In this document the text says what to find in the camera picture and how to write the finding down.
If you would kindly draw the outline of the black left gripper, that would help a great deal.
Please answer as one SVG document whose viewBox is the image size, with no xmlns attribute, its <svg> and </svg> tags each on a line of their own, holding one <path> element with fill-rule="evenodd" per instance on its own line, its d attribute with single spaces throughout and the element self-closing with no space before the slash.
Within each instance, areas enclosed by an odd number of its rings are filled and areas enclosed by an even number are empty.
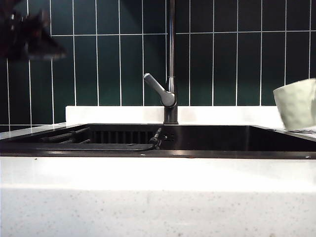
<svg viewBox="0 0 316 237">
<path fill-rule="evenodd" d="M 56 60 L 67 55 L 45 29 L 50 25 L 48 12 L 40 9 L 37 14 L 22 14 L 15 9 L 19 0 L 0 2 L 0 56 L 8 60 Z M 33 27 L 29 42 L 26 24 Z"/>
</svg>

